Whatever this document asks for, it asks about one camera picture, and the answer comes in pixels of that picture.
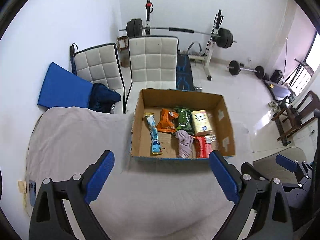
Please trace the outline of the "black treadmill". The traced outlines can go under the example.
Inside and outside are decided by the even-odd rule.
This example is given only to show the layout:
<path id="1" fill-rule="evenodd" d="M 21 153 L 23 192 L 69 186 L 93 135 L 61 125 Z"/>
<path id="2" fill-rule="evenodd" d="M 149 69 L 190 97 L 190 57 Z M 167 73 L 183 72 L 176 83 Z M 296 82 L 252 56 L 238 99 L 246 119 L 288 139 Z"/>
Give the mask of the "black treadmill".
<path id="1" fill-rule="evenodd" d="M 296 98 L 295 92 L 286 85 L 280 85 L 278 83 L 274 83 L 268 80 L 263 80 L 263 84 L 271 93 L 271 96 L 274 101 L 281 101 L 288 97 L 289 101 L 292 102 Z"/>

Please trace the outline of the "left white quilted chair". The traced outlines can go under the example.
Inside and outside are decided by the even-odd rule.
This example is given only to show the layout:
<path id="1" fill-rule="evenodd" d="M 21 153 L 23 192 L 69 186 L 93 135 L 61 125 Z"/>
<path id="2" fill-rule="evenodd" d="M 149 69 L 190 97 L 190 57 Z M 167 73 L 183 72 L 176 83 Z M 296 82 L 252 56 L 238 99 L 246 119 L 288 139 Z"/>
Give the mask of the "left white quilted chair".
<path id="1" fill-rule="evenodd" d="M 106 43 L 81 51 L 75 51 L 76 44 L 70 46 L 72 73 L 90 83 L 102 83 L 120 94 L 121 100 L 112 112 L 124 113 L 125 84 L 115 43 Z"/>

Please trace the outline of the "open cardboard box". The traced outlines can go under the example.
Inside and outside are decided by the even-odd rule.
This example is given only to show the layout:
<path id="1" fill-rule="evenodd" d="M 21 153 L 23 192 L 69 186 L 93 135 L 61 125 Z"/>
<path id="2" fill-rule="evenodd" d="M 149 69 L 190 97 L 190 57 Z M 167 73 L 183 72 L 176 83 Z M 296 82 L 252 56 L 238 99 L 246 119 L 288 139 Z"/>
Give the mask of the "open cardboard box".
<path id="1" fill-rule="evenodd" d="M 163 153 L 151 154 L 151 136 L 144 116 L 145 113 L 152 112 L 158 123 L 162 109 L 173 110 L 176 107 L 193 111 L 205 110 L 209 114 L 213 134 L 216 135 L 217 149 L 224 157 L 235 155 L 234 132 L 222 95 L 148 88 L 140 90 L 133 115 L 130 148 L 132 157 L 149 160 L 179 160 L 178 140 L 168 133 L 159 134 Z"/>

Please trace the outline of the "long barbell on rack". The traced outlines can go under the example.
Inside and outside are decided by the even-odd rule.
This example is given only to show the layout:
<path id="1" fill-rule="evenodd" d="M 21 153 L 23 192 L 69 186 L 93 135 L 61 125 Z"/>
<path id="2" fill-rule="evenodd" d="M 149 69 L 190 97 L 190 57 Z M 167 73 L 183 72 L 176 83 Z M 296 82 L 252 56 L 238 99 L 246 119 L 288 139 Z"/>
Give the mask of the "long barbell on rack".
<path id="1" fill-rule="evenodd" d="M 176 27 L 144 27 L 141 18 L 131 19 L 126 24 L 126 28 L 119 29 L 120 32 L 125 31 L 127 37 L 139 37 L 143 35 L 143 31 L 150 30 L 167 30 L 174 31 L 180 33 L 188 33 L 188 34 L 200 34 L 206 35 L 211 38 L 213 42 L 219 48 L 227 49 L 230 48 L 236 41 L 234 40 L 234 36 L 230 30 L 225 28 L 214 29 L 212 33 L 205 33 L 200 31 L 195 31 L 193 29 L 185 29 L 185 28 L 176 28 Z"/>

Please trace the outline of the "grey table cloth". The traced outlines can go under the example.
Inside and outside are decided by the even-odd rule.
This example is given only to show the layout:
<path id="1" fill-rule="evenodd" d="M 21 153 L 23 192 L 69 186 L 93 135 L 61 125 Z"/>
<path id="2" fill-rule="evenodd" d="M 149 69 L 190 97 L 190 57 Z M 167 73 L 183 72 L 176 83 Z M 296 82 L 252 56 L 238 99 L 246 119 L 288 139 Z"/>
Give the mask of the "grey table cloth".
<path id="1" fill-rule="evenodd" d="M 131 114 L 49 109 L 31 134 L 26 179 L 62 181 L 82 173 L 105 150 L 115 165 L 91 209 L 112 239 L 211 239 L 233 203 L 207 161 L 130 156 Z"/>

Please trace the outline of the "white quilted chair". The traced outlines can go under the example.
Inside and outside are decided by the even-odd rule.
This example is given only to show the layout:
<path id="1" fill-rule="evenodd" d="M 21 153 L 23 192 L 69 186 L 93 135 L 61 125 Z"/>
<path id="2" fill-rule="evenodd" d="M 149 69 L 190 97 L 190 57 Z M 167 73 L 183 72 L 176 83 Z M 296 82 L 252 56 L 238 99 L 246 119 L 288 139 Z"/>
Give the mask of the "white quilted chair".
<path id="1" fill-rule="evenodd" d="M 142 89 L 176 89 L 179 40 L 174 36 L 141 36 L 129 39 L 131 84 L 125 101 L 133 113 Z"/>
<path id="2" fill-rule="evenodd" d="M 70 46 L 72 73 L 90 83 L 102 83 L 120 94 L 121 100 L 112 112 L 124 113 L 125 84 L 115 43 L 106 43 L 81 51 L 75 51 L 76 44 Z"/>

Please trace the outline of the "right white quilted chair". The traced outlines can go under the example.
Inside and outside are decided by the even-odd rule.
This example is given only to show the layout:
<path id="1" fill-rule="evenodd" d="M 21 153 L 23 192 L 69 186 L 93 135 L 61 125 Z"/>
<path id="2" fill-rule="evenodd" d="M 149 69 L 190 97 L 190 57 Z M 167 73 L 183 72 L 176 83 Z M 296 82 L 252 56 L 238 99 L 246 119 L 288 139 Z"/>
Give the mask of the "right white quilted chair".
<path id="1" fill-rule="evenodd" d="M 141 36 L 129 39 L 131 84 L 125 101 L 133 113 L 142 89 L 176 89 L 179 40 L 174 36 Z"/>

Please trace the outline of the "yellow tissue pack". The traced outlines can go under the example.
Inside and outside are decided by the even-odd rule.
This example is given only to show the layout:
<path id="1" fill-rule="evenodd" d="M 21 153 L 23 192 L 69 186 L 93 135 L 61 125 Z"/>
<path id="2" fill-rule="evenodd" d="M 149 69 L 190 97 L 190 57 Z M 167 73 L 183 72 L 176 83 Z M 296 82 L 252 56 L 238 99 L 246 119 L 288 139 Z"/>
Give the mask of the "yellow tissue pack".
<path id="1" fill-rule="evenodd" d="M 212 132 L 212 126 L 205 110 L 192 111 L 191 117 L 195 136 L 208 135 Z"/>

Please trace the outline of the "green wipes packet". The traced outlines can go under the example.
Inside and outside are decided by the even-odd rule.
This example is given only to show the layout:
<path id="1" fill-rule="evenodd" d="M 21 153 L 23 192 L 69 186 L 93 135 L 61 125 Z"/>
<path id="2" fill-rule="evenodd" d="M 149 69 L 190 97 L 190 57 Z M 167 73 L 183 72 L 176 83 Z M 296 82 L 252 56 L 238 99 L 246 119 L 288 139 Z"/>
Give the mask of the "green wipes packet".
<path id="1" fill-rule="evenodd" d="M 178 114 L 176 130 L 184 130 L 189 135 L 194 135 L 194 129 L 192 126 L 191 109 L 176 107 L 175 112 Z"/>

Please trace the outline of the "pale purple cloth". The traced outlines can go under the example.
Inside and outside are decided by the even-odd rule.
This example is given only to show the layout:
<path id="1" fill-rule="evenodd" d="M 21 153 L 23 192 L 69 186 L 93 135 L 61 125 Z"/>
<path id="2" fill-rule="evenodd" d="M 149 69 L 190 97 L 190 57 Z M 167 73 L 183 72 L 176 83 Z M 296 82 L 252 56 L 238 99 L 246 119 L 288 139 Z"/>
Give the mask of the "pale purple cloth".
<path id="1" fill-rule="evenodd" d="M 176 139 L 178 139 L 178 155 L 180 158 L 188 159 L 192 154 L 193 137 L 183 129 L 178 130 L 175 133 Z"/>

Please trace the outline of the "short barbell on floor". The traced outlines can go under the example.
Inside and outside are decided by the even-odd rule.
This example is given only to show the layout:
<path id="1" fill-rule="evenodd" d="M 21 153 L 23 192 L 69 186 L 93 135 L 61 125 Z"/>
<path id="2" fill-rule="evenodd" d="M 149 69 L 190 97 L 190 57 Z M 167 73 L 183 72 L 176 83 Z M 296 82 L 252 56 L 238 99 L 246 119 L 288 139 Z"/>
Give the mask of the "short barbell on floor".
<path id="1" fill-rule="evenodd" d="M 239 75 L 241 71 L 252 72 L 256 75 L 256 77 L 259 80 L 262 80 L 265 75 L 265 71 L 262 66 L 257 66 L 255 69 L 250 69 L 250 68 L 246 68 L 244 64 L 239 63 L 238 61 L 235 61 L 235 60 L 232 60 L 229 63 L 228 70 L 232 76 Z"/>

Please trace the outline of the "white weight bench rack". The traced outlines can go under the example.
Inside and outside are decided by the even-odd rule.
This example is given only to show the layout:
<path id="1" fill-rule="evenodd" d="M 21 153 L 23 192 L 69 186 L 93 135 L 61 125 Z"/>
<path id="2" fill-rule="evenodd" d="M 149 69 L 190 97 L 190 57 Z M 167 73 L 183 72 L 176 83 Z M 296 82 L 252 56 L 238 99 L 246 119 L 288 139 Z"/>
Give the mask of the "white weight bench rack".
<path id="1" fill-rule="evenodd" d="M 146 27 L 150 27 L 150 15 L 153 12 L 153 4 L 150 0 L 147 0 L 146 4 L 145 4 L 145 8 L 146 8 Z M 212 31 L 210 33 L 212 33 L 214 31 L 214 29 L 219 29 L 221 23 L 223 21 L 223 16 L 222 16 L 222 10 L 219 9 L 218 13 L 215 16 L 214 19 L 214 23 L 213 23 L 213 28 Z M 145 35 L 150 35 L 150 31 L 144 31 Z M 207 42 L 207 46 L 204 52 L 203 56 L 191 56 L 191 60 L 193 60 L 194 62 L 196 61 L 200 61 L 201 63 L 203 63 L 203 70 L 204 73 L 207 77 L 208 81 L 212 80 L 212 76 L 210 74 L 209 71 L 209 63 L 211 61 L 212 58 L 212 54 L 213 54 L 213 50 L 214 50 L 214 44 L 215 42 L 213 42 L 211 40 L 211 38 L 209 37 L 209 41 Z"/>

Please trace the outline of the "beige masking tape piece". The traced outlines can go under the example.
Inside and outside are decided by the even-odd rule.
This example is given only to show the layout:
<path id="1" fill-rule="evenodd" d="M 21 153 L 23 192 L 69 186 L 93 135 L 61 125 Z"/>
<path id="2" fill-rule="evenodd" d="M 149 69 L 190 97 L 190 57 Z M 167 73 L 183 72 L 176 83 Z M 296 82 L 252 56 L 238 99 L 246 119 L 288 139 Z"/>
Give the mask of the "beige masking tape piece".
<path id="1" fill-rule="evenodd" d="M 19 180 L 17 182 L 17 184 L 18 184 L 19 193 L 26 194 L 26 192 L 27 192 L 27 183 L 26 183 L 26 181 Z"/>

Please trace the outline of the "blue foam mat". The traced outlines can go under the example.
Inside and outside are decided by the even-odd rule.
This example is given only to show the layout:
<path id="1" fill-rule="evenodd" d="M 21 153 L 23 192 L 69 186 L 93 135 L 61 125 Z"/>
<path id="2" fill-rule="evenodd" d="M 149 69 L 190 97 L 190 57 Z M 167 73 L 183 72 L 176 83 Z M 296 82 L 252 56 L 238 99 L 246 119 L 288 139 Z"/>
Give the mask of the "blue foam mat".
<path id="1" fill-rule="evenodd" d="M 37 104 L 42 107 L 87 108 L 93 84 L 52 62 L 40 90 Z"/>

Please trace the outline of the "dark blue garment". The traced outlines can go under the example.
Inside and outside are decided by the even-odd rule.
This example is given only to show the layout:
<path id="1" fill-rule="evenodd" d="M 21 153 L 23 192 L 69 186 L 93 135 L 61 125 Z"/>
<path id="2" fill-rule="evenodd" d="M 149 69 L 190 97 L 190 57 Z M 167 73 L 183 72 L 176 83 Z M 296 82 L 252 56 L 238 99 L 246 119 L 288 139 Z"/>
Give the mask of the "dark blue garment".
<path id="1" fill-rule="evenodd" d="M 112 107 L 121 100 L 121 96 L 114 90 L 107 88 L 102 83 L 94 83 L 89 96 L 89 109 L 111 113 Z"/>

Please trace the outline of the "light blue tube packet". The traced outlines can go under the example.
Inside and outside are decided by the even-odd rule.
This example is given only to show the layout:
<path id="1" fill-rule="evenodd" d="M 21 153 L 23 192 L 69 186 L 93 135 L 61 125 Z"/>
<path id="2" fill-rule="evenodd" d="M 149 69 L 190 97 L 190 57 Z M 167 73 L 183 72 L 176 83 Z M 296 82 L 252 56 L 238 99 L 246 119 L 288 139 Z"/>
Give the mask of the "light blue tube packet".
<path id="1" fill-rule="evenodd" d="M 161 155 L 162 147 L 159 141 L 158 131 L 155 124 L 154 113 L 144 113 L 144 117 L 146 118 L 146 122 L 148 123 L 148 128 L 150 131 L 151 137 L 151 154 L 152 155 Z"/>

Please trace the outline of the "black blue bench pad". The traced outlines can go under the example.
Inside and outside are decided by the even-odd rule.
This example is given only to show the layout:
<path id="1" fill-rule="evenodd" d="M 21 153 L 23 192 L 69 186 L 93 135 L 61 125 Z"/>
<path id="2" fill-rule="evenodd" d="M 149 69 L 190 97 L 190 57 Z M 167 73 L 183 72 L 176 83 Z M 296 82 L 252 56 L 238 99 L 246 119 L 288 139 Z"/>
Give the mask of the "black blue bench pad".
<path id="1" fill-rule="evenodd" d="M 177 57 L 176 89 L 185 91 L 194 90 L 191 63 L 187 55 L 178 54 Z"/>

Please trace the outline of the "orange snack packet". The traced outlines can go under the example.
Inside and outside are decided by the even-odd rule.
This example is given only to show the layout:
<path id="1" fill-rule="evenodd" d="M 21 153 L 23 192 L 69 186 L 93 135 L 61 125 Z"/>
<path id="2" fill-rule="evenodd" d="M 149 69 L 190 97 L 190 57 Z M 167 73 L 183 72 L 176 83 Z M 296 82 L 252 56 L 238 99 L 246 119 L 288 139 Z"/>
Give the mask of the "orange snack packet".
<path id="1" fill-rule="evenodd" d="M 157 124 L 157 131 L 164 133 L 175 133 L 175 120 L 178 118 L 179 114 L 168 109 L 162 109 L 160 112 L 160 120 Z"/>

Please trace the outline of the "dark wooden chair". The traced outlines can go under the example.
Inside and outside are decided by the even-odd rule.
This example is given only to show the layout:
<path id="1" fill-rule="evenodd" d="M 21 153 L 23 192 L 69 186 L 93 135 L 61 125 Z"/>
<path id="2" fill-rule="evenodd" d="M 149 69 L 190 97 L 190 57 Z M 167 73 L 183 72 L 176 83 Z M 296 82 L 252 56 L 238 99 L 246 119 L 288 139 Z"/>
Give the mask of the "dark wooden chair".
<path id="1" fill-rule="evenodd" d="M 296 132 L 316 119 L 315 117 L 311 117 L 303 121 L 314 110 L 319 110 L 319 97 L 310 90 L 296 107 L 291 105 L 289 96 L 285 96 L 283 100 L 280 100 L 277 106 L 279 110 L 273 115 L 271 120 L 276 123 L 279 132 L 277 140 L 281 141 L 283 146 L 288 146 L 291 143 L 289 139 Z"/>

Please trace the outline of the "blue smartphone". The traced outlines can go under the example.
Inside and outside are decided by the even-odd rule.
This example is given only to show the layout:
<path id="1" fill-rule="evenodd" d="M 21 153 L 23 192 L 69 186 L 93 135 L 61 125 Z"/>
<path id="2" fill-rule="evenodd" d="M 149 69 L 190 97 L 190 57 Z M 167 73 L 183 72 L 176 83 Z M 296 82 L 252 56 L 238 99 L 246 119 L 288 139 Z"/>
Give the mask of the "blue smartphone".
<path id="1" fill-rule="evenodd" d="M 34 207 L 36 202 L 36 183 L 33 180 L 29 180 L 29 202 Z"/>

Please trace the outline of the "small wooden stool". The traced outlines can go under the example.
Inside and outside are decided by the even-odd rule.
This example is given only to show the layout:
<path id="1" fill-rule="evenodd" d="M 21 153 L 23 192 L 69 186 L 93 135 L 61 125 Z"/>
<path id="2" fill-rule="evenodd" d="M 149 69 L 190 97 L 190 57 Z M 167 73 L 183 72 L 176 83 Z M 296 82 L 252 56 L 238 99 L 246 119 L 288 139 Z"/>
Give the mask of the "small wooden stool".
<path id="1" fill-rule="evenodd" d="M 117 37 L 117 48 L 119 54 L 119 61 L 122 67 L 129 67 L 129 38 L 127 36 Z"/>

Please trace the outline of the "red snack packet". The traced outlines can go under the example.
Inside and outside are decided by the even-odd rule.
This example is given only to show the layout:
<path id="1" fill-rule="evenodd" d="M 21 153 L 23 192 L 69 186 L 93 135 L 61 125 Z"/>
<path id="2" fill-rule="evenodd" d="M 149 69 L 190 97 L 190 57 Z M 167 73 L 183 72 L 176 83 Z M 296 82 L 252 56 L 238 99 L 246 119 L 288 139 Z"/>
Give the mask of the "red snack packet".
<path id="1" fill-rule="evenodd" d="M 194 137 L 194 145 L 196 158 L 201 159 L 207 159 L 212 151 L 219 149 L 216 136 L 213 134 Z"/>

